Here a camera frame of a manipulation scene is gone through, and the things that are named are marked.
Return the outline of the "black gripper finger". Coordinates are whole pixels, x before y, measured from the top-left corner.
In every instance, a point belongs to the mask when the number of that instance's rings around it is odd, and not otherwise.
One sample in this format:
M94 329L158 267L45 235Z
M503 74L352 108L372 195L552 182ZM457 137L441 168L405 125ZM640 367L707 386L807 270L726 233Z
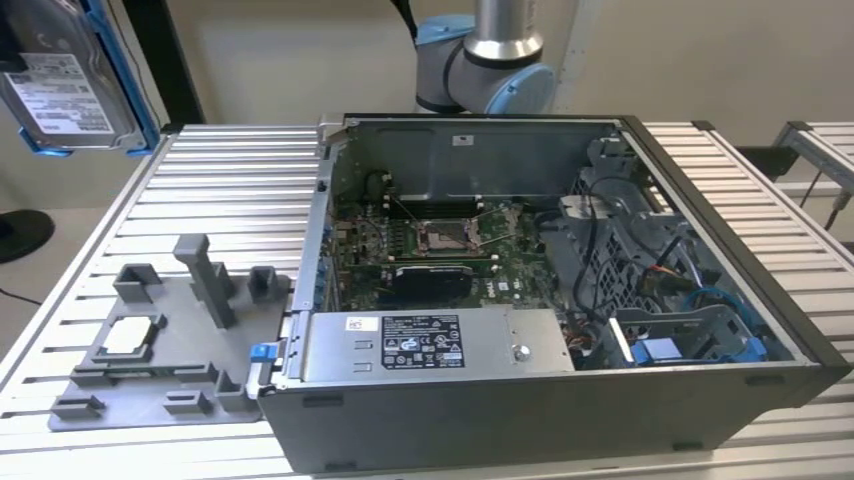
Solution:
M1 2L0 12L0 67L2 73L26 71L26 63L21 56L21 45L9 22L5 1Z

